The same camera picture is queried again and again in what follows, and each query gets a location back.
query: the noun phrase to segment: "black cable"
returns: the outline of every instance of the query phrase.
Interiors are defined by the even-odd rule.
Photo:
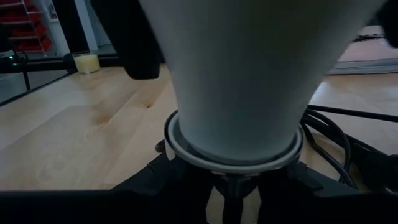
[[[14,52],[14,54],[16,54],[18,56],[18,53],[16,52],[17,50],[20,50],[23,54],[24,54],[24,61],[22,63],[22,68],[25,68],[25,65],[28,63],[29,61],[29,56],[27,55],[27,53],[22,50],[21,48],[19,48],[18,46],[14,45],[11,41],[9,41],[9,43],[14,47],[14,49],[12,50]]]
[[[398,117],[385,114],[374,114],[363,111],[344,110],[339,108],[328,108],[324,106],[314,105],[310,105],[308,106],[308,108],[349,116],[359,116],[369,119],[378,119],[390,122],[398,121]],[[301,121],[302,124],[312,127],[339,146],[343,148],[346,146],[344,138],[341,138],[342,135],[339,134],[339,131],[337,131],[337,129],[335,129],[335,127],[331,123],[331,125],[329,125],[329,123],[326,123],[326,119],[323,119],[321,116],[315,118],[309,115],[307,113],[308,111],[306,111],[306,113],[303,115]],[[306,133],[307,139],[309,139],[310,145],[317,152],[320,151],[317,145],[312,144],[311,140],[313,139],[313,137],[309,135],[311,134],[311,132],[309,132],[308,127],[305,128],[303,129]],[[386,189],[390,189],[391,192],[398,192],[398,180],[396,178],[398,176],[398,155],[388,156],[387,154],[348,134],[344,133],[344,135],[350,144],[351,161],[352,163],[356,164],[363,184],[368,189],[374,192],[385,193]]]
[[[336,114],[343,114],[348,116],[356,116],[360,118],[368,118],[368,119],[376,119],[380,121],[390,121],[398,123],[398,116],[387,115],[387,114],[377,114],[377,113],[370,113],[370,112],[363,112],[363,111],[355,111],[355,110],[347,110],[342,108],[331,108],[327,106],[317,106],[317,105],[308,105],[308,109],[315,110],[315,111],[323,111],[327,113],[336,113]]]
[[[333,130],[336,131],[336,133],[340,136],[340,138],[343,140],[343,149],[345,152],[345,159],[344,159],[344,169],[349,172],[349,167],[351,165],[351,145],[349,144],[348,138],[346,134],[335,124],[332,120],[327,118],[325,115],[320,114],[316,111],[307,109],[305,111],[307,115],[311,115],[313,117],[318,118],[319,120],[323,121],[325,124],[329,125],[329,127],[333,128]]]
[[[314,151],[317,152],[320,156],[322,156],[322,158],[324,158],[327,162],[330,163],[330,165],[332,165],[337,170],[337,172],[341,175],[341,178],[344,179],[347,185],[349,185],[354,189],[357,189],[357,186],[349,176],[348,172],[344,169],[344,167],[333,156],[331,156],[328,152],[322,149],[322,147],[320,147],[315,142],[315,139],[313,138],[311,131],[308,129],[308,127],[303,121],[301,122],[301,126],[303,128],[305,137],[307,138],[309,145],[314,149]]]
[[[304,116],[303,117],[304,123],[309,125],[311,128],[317,130],[319,133],[323,134],[324,136],[326,136],[328,139],[332,140],[333,142],[335,142],[337,145],[344,147],[343,142],[341,141],[341,139],[335,135],[335,133],[333,132],[333,130],[326,125],[325,123],[322,123],[321,121],[317,120],[317,119],[310,119],[308,118],[308,116]],[[371,152],[378,152],[383,154],[383,152],[377,150],[376,148],[350,136],[349,134],[346,134],[348,141],[351,144],[351,155],[353,153],[353,145],[355,146],[355,144],[361,146],[361,148],[363,148],[364,150],[367,151],[371,151]]]
[[[384,38],[382,34],[373,34],[373,35],[358,35],[357,38],[353,40],[353,42],[362,42],[362,41],[368,41],[368,40],[377,40]]]

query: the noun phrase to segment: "wooden floor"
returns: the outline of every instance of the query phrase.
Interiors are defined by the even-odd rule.
[[[326,77],[311,103],[398,113],[398,75]],[[130,79],[122,68],[72,75],[0,108],[0,190],[110,189],[157,156],[154,145],[177,108],[169,73]],[[398,154],[398,125],[327,114],[348,134]],[[341,160],[341,149],[317,139]],[[332,178],[338,174],[305,145],[301,160]],[[259,199],[245,201],[243,223],[254,223]],[[213,191],[209,220],[220,220]]]
[[[361,35],[383,34],[380,26],[367,26]],[[377,61],[398,58],[398,49],[392,48],[386,39],[353,42],[340,57],[339,62]]]

